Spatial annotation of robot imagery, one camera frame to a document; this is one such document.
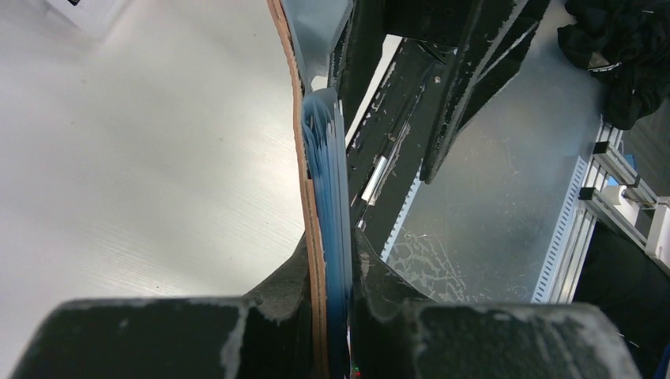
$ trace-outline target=white paint residue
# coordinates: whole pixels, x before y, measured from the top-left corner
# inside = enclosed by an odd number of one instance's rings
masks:
[[[547,347],[547,341],[544,340],[542,333],[535,333],[535,341],[537,342],[537,347],[540,350],[540,355],[545,362],[551,362],[551,357],[549,356],[549,349]]]
[[[142,308],[156,302],[154,298],[119,298],[119,299],[101,299],[101,300],[77,300],[63,304],[59,310],[90,310],[100,307],[120,307],[130,306],[133,308]]]
[[[352,148],[357,148],[357,147],[358,147],[358,137],[360,137],[360,132],[358,132],[358,133],[356,134],[356,136],[354,137],[354,141],[353,141],[353,144],[352,144]]]
[[[437,232],[420,237],[401,227],[403,240],[396,242],[389,266],[426,296],[438,302],[470,302],[461,272],[452,265]],[[417,272],[413,265],[427,269]]]
[[[363,279],[367,278],[367,273],[370,271],[370,256],[367,253],[360,254],[360,271]]]
[[[237,324],[228,335],[228,340],[221,348],[221,366],[226,369],[225,379],[235,379],[239,370],[239,351],[242,349],[242,338],[244,337],[244,328],[247,326],[247,314],[249,310],[246,307],[239,307],[237,315]]]
[[[553,327],[553,325],[550,325],[549,332],[551,332],[551,335],[554,336],[554,341],[556,342],[556,345],[558,345],[559,350],[563,355],[563,361],[567,364],[570,375],[574,379],[582,379],[583,377],[582,374],[579,373],[579,367],[574,364],[574,356],[570,352],[570,349],[567,348],[567,345],[561,337],[560,333],[556,330],[555,327]]]
[[[237,302],[227,298],[190,298],[188,302],[192,306],[238,306]]]
[[[372,108],[372,110],[375,111],[375,112],[379,111],[379,107],[384,102],[385,97],[386,97],[386,94],[384,94],[383,96],[380,96],[379,92],[377,92],[377,96],[375,96],[375,101],[372,104],[370,104],[370,108]]]
[[[504,312],[519,321],[535,320],[536,322],[544,322],[550,326],[551,324],[561,324],[568,320],[578,323],[582,326],[578,329],[579,336],[593,349],[598,360],[608,369],[609,377],[639,377],[637,369],[632,365],[628,350],[624,346],[616,329],[612,324],[608,323],[604,316],[598,316],[598,311],[595,307],[571,305],[560,309],[548,306],[473,306],[472,309],[481,313],[491,311]],[[564,342],[563,339],[559,340],[560,336],[557,336],[558,333],[554,329],[552,329],[552,334],[557,339],[556,342],[559,345]],[[561,350],[563,351],[564,358],[568,359],[569,357],[566,354],[570,352],[566,353],[562,347]]]
[[[396,70],[396,62],[391,62],[389,65],[389,69],[386,71],[386,75],[384,75],[384,79],[382,79],[382,83],[379,85],[379,87],[384,87],[386,85],[386,82],[389,80],[391,77],[391,74]]]
[[[414,313],[414,320],[419,319],[419,314],[423,311],[422,306],[417,306],[415,307],[412,312]],[[414,350],[413,354],[413,360],[414,360],[414,366],[419,367],[419,358],[421,357],[421,354],[423,354],[424,351],[428,349],[428,346],[426,345],[426,341],[428,341],[431,338],[431,334],[428,332],[428,330],[423,326],[423,322],[417,322],[416,323],[416,333],[414,335],[414,338],[416,339],[416,348]],[[420,370],[415,373],[415,378],[416,379],[421,379],[421,372]]]
[[[493,319],[497,321],[511,321],[512,317],[507,313],[496,313],[493,315]]]
[[[374,96],[375,93],[378,91],[379,84],[382,82],[382,78],[386,74],[386,71],[388,70],[389,65],[391,63],[391,60],[393,59],[394,52],[398,49],[401,40],[402,39],[397,36],[386,36],[384,44],[382,45],[382,58],[379,60],[379,64],[375,69],[375,74],[372,76],[370,80],[370,85],[368,85],[367,87],[365,96],[363,97],[363,100],[360,102],[360,106],[356,111],[356,115],[354,116],[352,124],[350,125],[349,130],[347,132],[346,138],[344,139],[344,142],[346,143],[347,146],[349,146],[349,143],[351,142],[354,133],[356,133],[356,131],[359,129],[361,120],[364,119],[363,113],[365,113],[368,105],[372,101],[372,96]]]

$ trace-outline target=blue plastic folder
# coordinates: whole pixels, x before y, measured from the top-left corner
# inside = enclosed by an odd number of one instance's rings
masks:
[[[330,377],[344,377],[349,367],[346,336],[352,295],[352,240],[344,117],[333,88],[305,96],[302,129],[326,263]]]

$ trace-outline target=metal frame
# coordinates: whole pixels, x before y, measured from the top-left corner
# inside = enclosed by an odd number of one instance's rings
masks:
[[[600,191],[593,187],[582,188],[579,200],[584,201],[586,209],[596,215],[599,221],[614,231],[624,233],[640,249],[645,249],[647,238],[635,228],[635,225],[629,223],[614,205],[600,194]]]
[[[593,158],[607,170],[620,185],[626,185],[627,190],[635,200],[648,204],[656,204],[657,196],[647,183],[640,178],[633,167],[618,150],[607,142],[598,142],[593,148]]]
[[[613,146],[618,146],[622,135],[623,132],[621,130],[601,124],[596,141],[608,141]],[[594,157],[591,157],[582,187],[593,187],[597,190],[602,190],[607,180],[607,171]],[[597,217],[592,212],[588,212],[585,205],[580,202],[572,228],[570,229],[570,237],[560,257],[561,263],[556,273],[557,279],[551,286],[548,302],[568,303],[572,301],[574,292],[577,289],[579,276],[582,273],[586,251],[589,248],[596,221]]]
[[[423,158],[421,179],[426,183],[432,182],[435,178],[458,132],[468,121],[465,118],[467,107],[475,94],[476,86],[504,59],[505,55],[514,49],[514,41],[518,39],[516,35],[511,35],[511,41],[507,40],[508,46],[502,44],[512,25],[519,19],[519,23],[528,27],[522,33],[525,36],[537,28],[539,22],[528,26],[524,18],[520,17],[526,3],[527,0],[472,2],[465,29],[458,42],[456,58],[447,79],[448,88],[440,99],[439,109],[442,111],[436,118],[431,145]],[[507,81],[517,72],[518,68],[513,70]]]
[[[574,220],[578,214],[579,189],[587,169],[587,163],[581,158],[578,159],[531,302],[547,302],[552,295],[551,289],[556,287],[557,283],[562,283],[565,280],[566,269],[564,268],[566,263],[569,264],[569,262],[566,262],[568,255],[565,252],[566,247],[570,244],[570,229],[574,225]]]

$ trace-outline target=black cloth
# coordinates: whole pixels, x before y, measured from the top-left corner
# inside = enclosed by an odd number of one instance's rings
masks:
[[[559,28],[567,59],[608,85],[603,116],[629,130],[670,94],[670,1],[568,0]]]
[[[643,251],[599,224],[574,301],[600,308],[624,335],[642,376],[653,377],[670,343],[670,277]]]

